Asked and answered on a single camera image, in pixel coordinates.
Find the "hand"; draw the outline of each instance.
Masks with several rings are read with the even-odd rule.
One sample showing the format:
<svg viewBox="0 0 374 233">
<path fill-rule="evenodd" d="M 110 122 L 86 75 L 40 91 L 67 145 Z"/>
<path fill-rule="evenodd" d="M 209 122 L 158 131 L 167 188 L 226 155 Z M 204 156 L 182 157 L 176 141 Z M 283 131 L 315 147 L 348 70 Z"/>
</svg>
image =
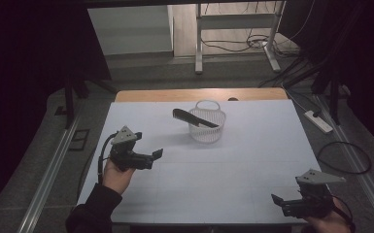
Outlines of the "hand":
<svg viewBox="0 0 374 233">
<path fill-rule="evenodd" d="M 108 159 L 104 169 L 104 180 L 102 184 L 122 195 L 129 186 L 135 169 L 130 168 L 122 172 L 112 161 Z"/>
<path fill-rule="evenodd" d="M 344 211 L 336 198 L 333 198 L 333 201 L 336 207 Z M 333 211 L 323 218 L 307 216 L 304 219 L 313 225 L 318 233 L 351 233 L 346 220 Z"/>
</svg>

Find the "white metal stand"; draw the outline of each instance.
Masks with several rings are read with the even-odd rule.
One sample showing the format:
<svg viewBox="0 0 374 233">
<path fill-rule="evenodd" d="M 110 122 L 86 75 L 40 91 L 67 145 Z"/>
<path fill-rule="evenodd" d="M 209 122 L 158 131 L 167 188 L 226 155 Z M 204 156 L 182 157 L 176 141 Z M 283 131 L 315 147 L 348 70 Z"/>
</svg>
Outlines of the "white metal stand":
<svg viewBox="0 0 374 233">
<path fill-rule="evenodd" d="M 273 43 L 280 23 L 284 2 L 278 3 L 278 9 L 274 14 L 252 14 L 252 15 L 225 15 L 225 16 L 202 16 L 201 4 L 196 4 L 196 53 L 195 73 L 202 74 L 202 30 L 214 29 L 245 29 L 245 28 L 268 28 L 271 32 L 268 42 L 264 42 L 264 51 L 274 72 L 281 72 L 280 65 L 275 58 Z"/>
</svg>

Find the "basket handle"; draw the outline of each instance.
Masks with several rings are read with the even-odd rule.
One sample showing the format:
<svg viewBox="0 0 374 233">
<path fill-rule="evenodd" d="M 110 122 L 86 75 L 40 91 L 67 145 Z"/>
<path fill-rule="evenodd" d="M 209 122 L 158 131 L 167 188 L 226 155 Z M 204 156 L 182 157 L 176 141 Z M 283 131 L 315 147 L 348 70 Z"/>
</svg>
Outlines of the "basket handle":
<svg viewBox="0 0 374 233">
<path fill-rule="evenodd" d="M 214 103 L 214 104 L 218 105 L 218 108 L 215 109 L 214 111 L 218 111 L 218 110 L 221 109 L 221 106 L 220 106 L 220 104 L 219 104 L 217 101 L 215 101 L 215 100 L 208 100 L 208 99 L 200 100 L 200 101 L 196 102 L 195 108 L 196 108 L 196 109 L 202 109 L 202 108 L 199 108 L 199 107 L 198 107 L 198 105 L 199 105 L 200 103 L 202 103 L 202 102 L 211 102 L 211 103 Z"/>
</svg>

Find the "person's arm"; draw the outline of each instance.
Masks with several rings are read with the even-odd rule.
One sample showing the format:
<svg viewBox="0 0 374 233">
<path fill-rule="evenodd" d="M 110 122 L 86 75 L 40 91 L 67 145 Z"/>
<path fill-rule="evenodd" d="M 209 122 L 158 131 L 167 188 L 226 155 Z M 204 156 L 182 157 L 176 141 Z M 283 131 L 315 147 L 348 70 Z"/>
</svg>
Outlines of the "person's arm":
<svg viewBox="0 0 374 233">
<path fill-rule="evenodd" d="M 122 200 L 135 169 L 122 172 L 108 160 L 102 185 L 97 183 L 85 204 L 77 206 L 66 219 L 68 232 L 112 232 L 111 214 Z"/>
<path fill-rule="evenodd" d="M 333 200 L 335 206 L 343 210 L 339 201 L 335 198 Z M 333 211 L 323 218 L 307 216 L 304 219 L 316 229 L 317 233 L 351 233 L 348 222 Z"/>
</svg>

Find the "black sleeve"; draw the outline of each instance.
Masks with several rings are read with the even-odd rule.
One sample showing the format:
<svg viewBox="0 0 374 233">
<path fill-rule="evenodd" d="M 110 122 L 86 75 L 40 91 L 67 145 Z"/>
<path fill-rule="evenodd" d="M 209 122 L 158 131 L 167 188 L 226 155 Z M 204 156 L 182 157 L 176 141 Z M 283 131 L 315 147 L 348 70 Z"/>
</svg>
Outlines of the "black sleeve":
<svg viewBox="0 0 374 233">
<path fill-rule="evenodd" d="M 85 204 L 77 206 L 66 219 L 68 232 L 112 232 L 111 213 L 122 197 L 102 184 L 96 183 Z"/>
</svg>

